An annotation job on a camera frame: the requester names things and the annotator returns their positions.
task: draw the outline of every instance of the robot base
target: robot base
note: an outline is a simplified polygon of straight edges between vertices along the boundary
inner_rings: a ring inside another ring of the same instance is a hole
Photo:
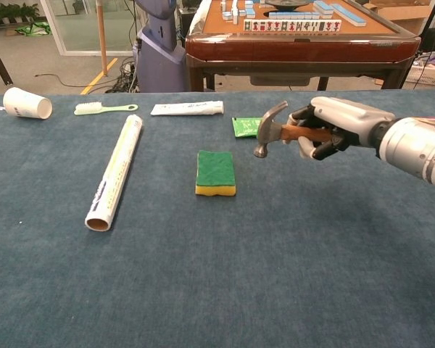
[[[156,43],[147,28],[140,35],[137,56],[137,80],[141,93],[190,91],[186,69],[186,51],[177,45],[173,51]]]

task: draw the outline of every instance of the yellow floor line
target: yellow floor line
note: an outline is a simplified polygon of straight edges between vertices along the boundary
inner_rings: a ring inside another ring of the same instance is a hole
[[[112,67],[116,62],[117,62],[117,58],[114,58],[111,62],[109,62],[109,64],[107,65],[107,70],[111,69],[111,67]],[[82,94],[87,94],[87,93],[92,89],[92,87],[94,87],[94,85],[95,85],[97,82],[100,81],[100,79],[101,79],[102,77],[103,77],[103,71],[101,71],[101,72],[96,76],[96,78],[94,78],[94,79],[92,80],[92,82],[90,82],[90,83],[87,85],[87,87],[85,87],[85,88],[82,90],[82,92],[80,93],[80,95],[82,95]]]

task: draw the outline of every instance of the toothbrush bristles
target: toothbrush bristles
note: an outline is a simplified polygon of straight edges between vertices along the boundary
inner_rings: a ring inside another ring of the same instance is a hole
[[[82,103],[76,105],[75,109],[79,112],[81,111],[98,111],[102,108],[102,103],[100,101],[94,101],[91,103]]]

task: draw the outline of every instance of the hammer head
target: hammer head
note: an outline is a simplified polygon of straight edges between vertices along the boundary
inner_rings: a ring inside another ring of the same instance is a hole
[[[276,141],[281,138],[282,124],[275,123],[274,118],[276,115],[288,107],[289,103],[286,101],[275,105],[268,110],[261,119],[260,126],[258,127],[258,145],[253,151],[256,157],[264,158],[268,155],[268,143]]]

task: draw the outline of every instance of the white basket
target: white basket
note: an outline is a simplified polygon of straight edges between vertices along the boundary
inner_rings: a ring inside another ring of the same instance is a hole
[[[423,67],[411,67],[406,82],[419,82],[425,85],[435,86],[435,67],[426,67],[422,73],[423,69]]]

